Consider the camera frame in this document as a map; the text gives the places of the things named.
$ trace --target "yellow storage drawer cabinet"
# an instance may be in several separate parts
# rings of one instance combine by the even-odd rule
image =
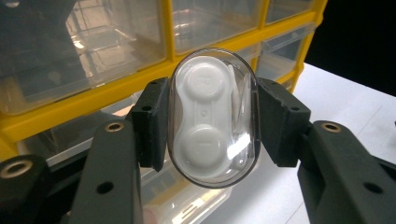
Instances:
[[[240,54],[290,91],[326,0],[78,0],[0,3],[0,161],[39,133],[120,112],[196,49]],[[53,156],[68,146],[59,140]]]

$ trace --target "plastic drawer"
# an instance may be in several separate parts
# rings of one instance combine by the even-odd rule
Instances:
[[[113,119],[124,119],[137,102],[141,91],[90,115],[72,119],[18,143],[20,154],[36,154],[49,166],[64,161],[91,146],[96,128]]]
[[[253,66],[253,60],[260,56],[261,45],[255,44],[247,48],[238,50],[236,54],[241,56],[250,66]]]
[[[176,53],[217,43],[257,27],[260,1],[173,0]]]
[[[0,15],[0,111],[5,114],[59,101],[165,57],[159,1],[9,7]]]
[[[291,72],[304,38],[315,31],[315,24],[308,23],[283,35],[262,41],[262,54],[256,70],[257,77],[277,80]]]
[[[270,0],[266,24],[306,12],[312,8],[314,0]]]

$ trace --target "screw hole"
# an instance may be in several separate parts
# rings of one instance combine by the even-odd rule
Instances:
[[[16,164],[14,166],[9,167],[8,172],[9,173],[17,173],[17,172],[20,172],[25,167],[26,167],[26,164],[24,164],[24,163]]]
[[[144,111],[150,111],[150,110],[151,110],[151,106],[149,106],[149,105],[143,106],[143,107],[142,107],[142,110],[144,110]]]
[[[113,190],[114,185],[113,183],[107,181],[105,183],[100,184],[97,188],[96,188],[96,192],[98,194],[106,194],[109,193],[111,190]]]
[[[105,130],[110,132],[110,133],[114,133],[114,132],[118,132],[119,130],[123,129],[124,125],[123,123],[110,123],[105,127]]]
[[[28,160],[14,161],[8,164],[0,173],[2,178],[12,178],[18,175],[23,175],[33,166],[33,163]]]
[[[370,190],[372,193],[382,194],[384,190],[382,190],[377,184],[373,184],[370,182],[363,183],[363,186]]]
[[[341,128],[333,123],[322,123],[321,127],[331,133],[340,133],[341,132]]]

